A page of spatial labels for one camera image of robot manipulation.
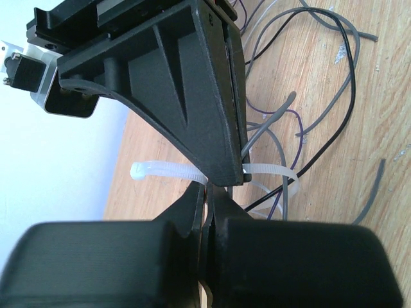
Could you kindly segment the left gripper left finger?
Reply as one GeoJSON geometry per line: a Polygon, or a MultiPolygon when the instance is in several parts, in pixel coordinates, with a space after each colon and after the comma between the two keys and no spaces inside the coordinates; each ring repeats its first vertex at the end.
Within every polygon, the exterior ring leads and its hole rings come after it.
{"type": "Polygon", "coordinates": [[[33,225],[1,274],[2,307],[199,307],[205,187],[151,221],[33,225]]]}

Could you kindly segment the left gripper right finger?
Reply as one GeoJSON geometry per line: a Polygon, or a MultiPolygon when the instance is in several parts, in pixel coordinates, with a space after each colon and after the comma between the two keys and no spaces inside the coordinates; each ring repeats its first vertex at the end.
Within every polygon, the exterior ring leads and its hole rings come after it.
{"type": "Polygon", "coordinates": [[[358,225],[267,221],[207,187],[202,282],[211,307],[401,307],[378,237],[358,225]]]}

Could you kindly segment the white zip tie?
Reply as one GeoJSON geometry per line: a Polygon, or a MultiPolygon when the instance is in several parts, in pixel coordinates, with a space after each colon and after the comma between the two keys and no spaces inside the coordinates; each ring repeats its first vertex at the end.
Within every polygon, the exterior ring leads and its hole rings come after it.
{"type": "Polygon", "coordinates": [[[165,176],[191,180],[202,185],[206,185],[208,180],[214,180],[215,184],[219,186],[239,185],[243,175],[252,174],[280,175],[287,177],[289,180],[294,180],[294,183],[291,183],[291,187],[288,189],[287,200],[294,196],[300,189],[297,174],[288,167],[276,164],[243,164],[240,167],[240,173],[231,178],[228,175],[207,177],[194,165],[160,160],[134,162],[130,168],[130,176],[133,180],[142,180],[146,176],[165,176]]]}

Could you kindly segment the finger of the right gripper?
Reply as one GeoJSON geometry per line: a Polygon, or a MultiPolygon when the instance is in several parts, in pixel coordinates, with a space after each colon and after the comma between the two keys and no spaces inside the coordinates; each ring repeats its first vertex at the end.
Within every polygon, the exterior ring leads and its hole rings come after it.
{"type": "Polygon", "coordinates": [[[212,73],[216,80],[217,115],[212,117],[211,153],[207,161],[211,164],[205,174],[209,176],[240,173],[249,155],[242,154],[248,137],[245,107],[245,59],[240,29],[235,25],[238,18],[228,1],[206,1],[207,14],[205,32],[210,54],[212,73]]]}
{"type": "Polygon", "coordinates": [[[59,82],[126,105],[205,174],[220,101],[205,32],[209,10],[206,1],[180,2],[115,39],[64,55],[59,82]]]}

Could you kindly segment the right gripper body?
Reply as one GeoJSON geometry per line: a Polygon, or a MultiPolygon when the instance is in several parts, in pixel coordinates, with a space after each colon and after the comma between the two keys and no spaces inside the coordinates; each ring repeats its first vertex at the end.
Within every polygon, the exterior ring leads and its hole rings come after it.
{"type": "Polygon", "coordinates": [[[28,43],[66,55],[117,38],[170,11],[180,1],[62,1],[50,11],[34,9],[27,23],[28,43]]]}

